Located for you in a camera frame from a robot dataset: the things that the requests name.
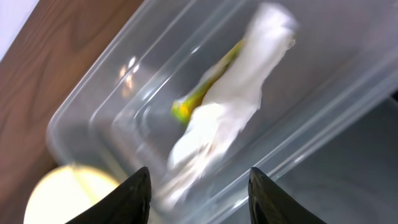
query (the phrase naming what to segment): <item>wooden table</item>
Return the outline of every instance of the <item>wooden table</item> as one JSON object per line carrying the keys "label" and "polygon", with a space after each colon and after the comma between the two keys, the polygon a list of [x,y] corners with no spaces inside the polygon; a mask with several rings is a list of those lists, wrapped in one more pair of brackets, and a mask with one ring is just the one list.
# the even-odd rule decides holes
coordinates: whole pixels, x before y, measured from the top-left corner
{"label": "wooden table", "polygon": [[0,63],[0,223],[22,223],[56,167],[45,144],[55,110],[142,0],[41,0]]}

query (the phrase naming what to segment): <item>clear plastic tray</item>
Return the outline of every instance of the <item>clear plastic tray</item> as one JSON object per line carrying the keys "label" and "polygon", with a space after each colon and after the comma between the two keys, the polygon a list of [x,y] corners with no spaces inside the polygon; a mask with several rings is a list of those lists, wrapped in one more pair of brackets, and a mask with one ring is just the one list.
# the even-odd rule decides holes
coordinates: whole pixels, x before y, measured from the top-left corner
{"label": "clear plastic tray", "polygon": [[[148,166],[153,190],[161,187],[183,133],[173,100],[242,37],[260,2],[145,1],[52,118],[47,140],[59,163],[120,181]],[[261,109],[183,205],[163,212],[154,199],[156,223],[219,223],[245,204],[250,167],[277,179],[398,87],[394,1],[279,3],[300,27]]]}

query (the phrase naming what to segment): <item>yellow round object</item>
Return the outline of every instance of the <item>yellow round object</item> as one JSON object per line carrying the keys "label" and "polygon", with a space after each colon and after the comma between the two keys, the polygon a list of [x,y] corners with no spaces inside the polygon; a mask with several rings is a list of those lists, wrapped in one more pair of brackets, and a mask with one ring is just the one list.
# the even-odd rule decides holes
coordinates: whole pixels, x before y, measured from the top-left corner
{"label": "yellow round object", "polygon": [[64,166],[44,176],[30,195],[24,224],[66,223],[114,190],[119,183],[88,166]]}

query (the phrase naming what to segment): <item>yellow object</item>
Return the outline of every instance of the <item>yellow object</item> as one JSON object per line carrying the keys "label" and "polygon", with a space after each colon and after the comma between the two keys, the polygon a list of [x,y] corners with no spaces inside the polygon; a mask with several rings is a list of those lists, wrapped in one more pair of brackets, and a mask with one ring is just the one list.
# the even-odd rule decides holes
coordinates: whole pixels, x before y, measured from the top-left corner
{"label": "yellow object", "polygon": [[243,40],[240,40],[224,57],[212,66],[205,74],[199,84],[191,90],[188,95],[174,101],[172,114],[181,122],[188,124],[192,112],[201,105],[207,91],[228,69],[231,63],[238,56],[243,46]]}
{"label": "yellow object", "polygon": [[24,224],[66,223],[114,190],[119,183],[101,170],[65,166],[49,172],[36,185]]}

